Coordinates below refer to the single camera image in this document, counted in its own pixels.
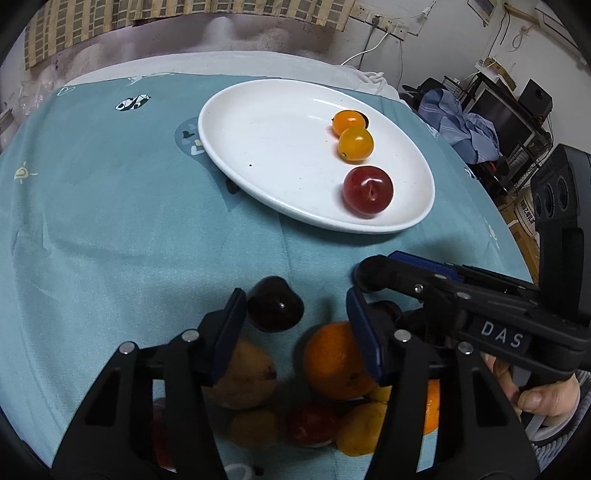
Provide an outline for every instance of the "tablecloth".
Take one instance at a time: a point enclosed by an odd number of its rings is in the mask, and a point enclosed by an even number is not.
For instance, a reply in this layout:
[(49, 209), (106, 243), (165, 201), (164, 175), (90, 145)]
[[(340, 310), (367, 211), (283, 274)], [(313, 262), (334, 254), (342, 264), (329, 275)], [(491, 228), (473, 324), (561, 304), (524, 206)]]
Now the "tablecloth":
[[(303, 298), (295, 328), (244, 330), (277, 364), (277, 401), (297, 403), (309, 391), (293, 375), (294, 347), (314, 325), (346, 318), (351, 268), (368, 255), (400, 249), (529, 278), (464, 162), (383, 97), (347, 92), (398, 124), (427, 159), (437, 193), (419, 225), (395, 235), (330, 232), (236, 192), (199, 147), (195, 121), (208, 98), (249, 79), (169, 74), (66, 86), (0, 157), (0, 405), (48, 464), (120, 343), (165, 343), (234, 287), (280, 275)], [(222, 435), (218, 447), (225, 464), (255, 463), (269, 478), (355, 480), (369, 463), (285, 443), (252, 453)]]

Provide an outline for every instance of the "white cloth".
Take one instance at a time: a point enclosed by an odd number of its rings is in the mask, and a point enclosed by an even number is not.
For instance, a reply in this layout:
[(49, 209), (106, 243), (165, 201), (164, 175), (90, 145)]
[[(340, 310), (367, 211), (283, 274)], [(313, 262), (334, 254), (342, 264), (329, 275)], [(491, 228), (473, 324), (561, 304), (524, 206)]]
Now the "white cloth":
[(67, 85), (145, 77), (164, 72), (279, 77), (321, 83), (400, 101), (398, 92), (388, 85), (383, 73), (363, 73), (350, 66), (330, 65), (319, 60), (271, 51), (208, 51), (162, 55), (105, 67), (78, 77)]

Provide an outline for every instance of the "human hand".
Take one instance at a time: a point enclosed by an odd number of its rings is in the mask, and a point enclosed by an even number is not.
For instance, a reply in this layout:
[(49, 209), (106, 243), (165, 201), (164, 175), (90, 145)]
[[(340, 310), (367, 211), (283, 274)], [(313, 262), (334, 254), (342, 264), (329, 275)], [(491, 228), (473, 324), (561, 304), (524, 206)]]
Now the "human hand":
[(569, 416), (579, 400), (579, 382), (574, 375), (567, 381), (541, 385), (521, 393), (513, 383), (507, 362), (486, 353), (484, 360), (499, 381), (517, 416), (525, 411), (545, 416), (546, 426), (558, 425)]

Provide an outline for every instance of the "panda print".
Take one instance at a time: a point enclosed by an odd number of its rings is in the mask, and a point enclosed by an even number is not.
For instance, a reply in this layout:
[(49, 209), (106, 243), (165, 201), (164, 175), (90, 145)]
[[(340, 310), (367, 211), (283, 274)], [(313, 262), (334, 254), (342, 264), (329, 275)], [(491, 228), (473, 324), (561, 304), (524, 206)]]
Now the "panda print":
[(117, 105), (115, 109), (120, 112), (126, 112), (127, 110), (137, 110), (139, 107), (144, 106), (150, 99), (150, 95), (138, 95), (134, 98), (126, 98), (119, 105)]

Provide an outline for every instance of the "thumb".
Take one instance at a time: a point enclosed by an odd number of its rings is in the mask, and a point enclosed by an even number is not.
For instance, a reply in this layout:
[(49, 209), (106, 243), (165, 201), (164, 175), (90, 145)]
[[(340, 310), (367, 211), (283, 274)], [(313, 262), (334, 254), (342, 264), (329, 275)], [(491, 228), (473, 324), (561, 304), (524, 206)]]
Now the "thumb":
[(573, 375), (566, 382), (542, 385), (523, 392), (517, 406), (526, 412), (547, 417), (569, 414), (579, 397), (579, 382)]

